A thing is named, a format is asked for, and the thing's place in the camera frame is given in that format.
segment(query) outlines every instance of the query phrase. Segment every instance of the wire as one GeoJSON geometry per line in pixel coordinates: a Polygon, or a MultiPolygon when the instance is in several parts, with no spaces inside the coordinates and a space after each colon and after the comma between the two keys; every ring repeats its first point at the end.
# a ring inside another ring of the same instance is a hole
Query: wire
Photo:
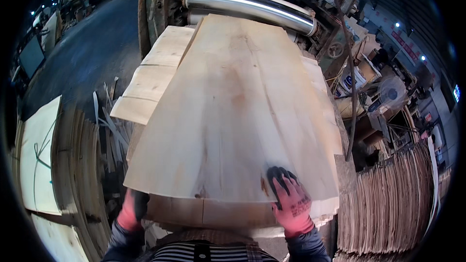
{"type": "Polygon", "coordinates": [[[353,55],[351,54],[351,47],[349,44],[349,32],[348,29],[346,28],[345,24],[345,19],[343,16],[343,12],[341,11],[341,6],[340,2],[338,0],[333,0],[335,2],[336,9],[338,10],[338,17],[339,20],[341,21],[341,26],[343,27],[343,34],[345,35],[346,39],[346,47],[348,49],[348,64],[350,65],[350,71],[351,71],[351,78],[353,81],[351,82],[351,96],[352,96],[352,102],[353,102],[353,111],[351,112],[351,133],[349,137],[350,143],[348,144],[348,150],[346,152],[345,156],[345,161],[349,161],[350,156],[351,156],[351,151],[353,149],[353,143],[354,143],[354,133],[355,133],[355,128],[356,128],[356,109],[357,109],[357,93],[356,93],[356,81],[354,81],[355,76],[354,76],[354,65],[353,65],[353,55]]]}

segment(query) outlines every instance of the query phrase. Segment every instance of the worker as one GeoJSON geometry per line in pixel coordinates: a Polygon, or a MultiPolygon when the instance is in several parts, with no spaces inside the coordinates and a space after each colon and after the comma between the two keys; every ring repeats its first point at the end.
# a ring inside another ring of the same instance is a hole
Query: worker
{"type": "MultiPolygon", "coordinates": [[[[309,217],[310,197],[292,173],[282,167],[275,168],[282,173],[278,178],[269,177],[278,200],[272,203],[272,211],[285,229],[290,261],[329,262],[320,234],[309,217]]],[[[169,234],[157,240],[155,247],[141,255],[144,244],[141,219],[147,212],[148,201],[147,194],[127,189],[122,210],[113,222],[112,236],[103,262],[277,261],[249,237],[211,229],[187,229],[169,234]]]]}

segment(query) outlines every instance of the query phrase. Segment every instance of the chrome pipe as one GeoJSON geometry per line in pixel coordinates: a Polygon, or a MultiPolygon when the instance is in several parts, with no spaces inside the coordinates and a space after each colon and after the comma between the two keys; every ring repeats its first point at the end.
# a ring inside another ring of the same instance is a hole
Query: chrome pipe
{"type": "Polygon", "coordinates": [[[289,3],[282,4],[279,0],[183,0],[183,5],[188,9],[211,9],[252,17],[306,37],[316,31],[317,23],[314,18],[291,8],[289,3]]]}

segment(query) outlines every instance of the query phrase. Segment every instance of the machine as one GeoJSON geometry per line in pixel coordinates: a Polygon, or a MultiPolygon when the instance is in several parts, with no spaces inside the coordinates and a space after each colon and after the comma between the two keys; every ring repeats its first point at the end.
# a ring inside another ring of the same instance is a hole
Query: machine
{"type": "MultiPolygon", "coordinates": [[[[354,1],[343,0],[342,6],[354,11],[354,1]]],[[[195,25],[208,13],[282,26],[300,49],[316,57],[326,79],[337,75],[349,54],[343,28],[335,16],[334,0],[145,0],[144,7],[142,10],[140,5],[139,10],[139,15],[147,19],[139,19],[140,44],[146,43],[141,47],[142,57],[150,50],[148,43],[152,46],[166,26],[195,25]]]]}

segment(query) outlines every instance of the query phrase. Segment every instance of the red sign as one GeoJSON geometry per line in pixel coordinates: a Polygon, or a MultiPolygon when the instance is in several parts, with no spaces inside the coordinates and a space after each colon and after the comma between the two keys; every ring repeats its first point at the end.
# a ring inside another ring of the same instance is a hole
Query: red sign
{"type": "Polygon", "coordinates": [[[397,40],[397,42],[399,42],[399,44],[401,46],[403,46],[405,44],[405,41],[399,36],[399,34],[397,34],[395,31],[392,31],[391,32],[391,36],[397,40]]]}
{"type": "Polygon", "coordinates": [[[411,48],[407,44],[403,45],[403,49],[408,53],[408,55],[414,62],[416,62],[419,59],[419,57],[416,56],[416,54],[411,50],[411,48]]]}
{"type": "Polygon", "coordinates": [[[432,114],[428,113],[424,118],[425,118],[425,121],[431,121],[432,120],[432,114]]]}

